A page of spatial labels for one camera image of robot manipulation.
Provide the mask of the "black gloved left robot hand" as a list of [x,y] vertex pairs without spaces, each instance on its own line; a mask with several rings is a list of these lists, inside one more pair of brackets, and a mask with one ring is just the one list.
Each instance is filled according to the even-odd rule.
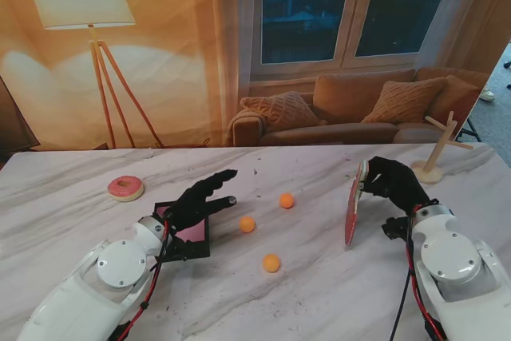
[[226,169],[217,172],[206,179],[196,182],[185,190],[181,197],[172,202],[164,211],[163,218],[168,223],[172,235],[197,225],[210,215],[216,214],[226,208],[237,204],[234,196],[226,196],[207,201],[213,193],[220,189],[225,182],[237,175],[235,169]]

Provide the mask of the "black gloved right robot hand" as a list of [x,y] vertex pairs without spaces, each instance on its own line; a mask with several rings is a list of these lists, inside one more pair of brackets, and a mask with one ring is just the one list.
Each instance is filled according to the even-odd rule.
[[368,169],[362,182],[364,192],[387,198],[408,216],[431,202],[414,171],[403,163],[373,157],[364,164]]

